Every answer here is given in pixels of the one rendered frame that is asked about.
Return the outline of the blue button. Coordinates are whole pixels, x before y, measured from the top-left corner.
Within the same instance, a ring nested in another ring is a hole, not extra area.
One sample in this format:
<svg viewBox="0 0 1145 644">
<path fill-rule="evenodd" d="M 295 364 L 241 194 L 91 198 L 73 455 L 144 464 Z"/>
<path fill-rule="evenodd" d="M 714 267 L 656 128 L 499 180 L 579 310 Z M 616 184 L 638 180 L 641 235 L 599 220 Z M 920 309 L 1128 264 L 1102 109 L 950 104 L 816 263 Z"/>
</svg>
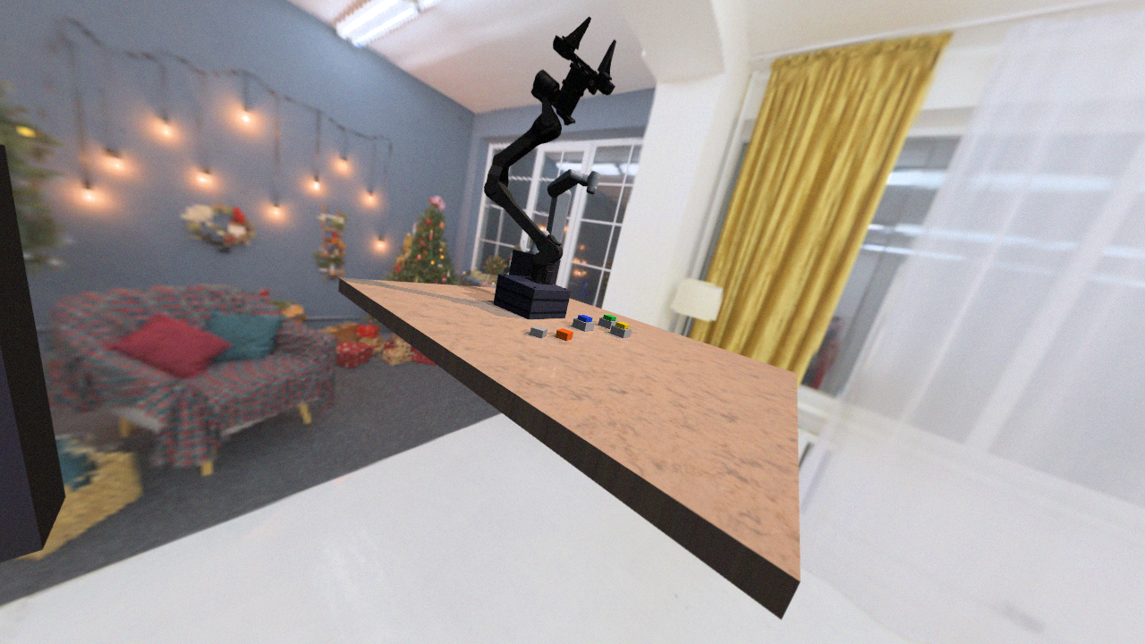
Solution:
<svg viewBox="0 0 1145 644">
<path fill-rule="evenodd" d="M 578 315 L 578 319 L 572 319 L 572 327 L 577 327 L 581 331 L 593 331 L 597 322 L 592 322 L 591 317 L 585 317 L 585 315 Z"/>
</svg>

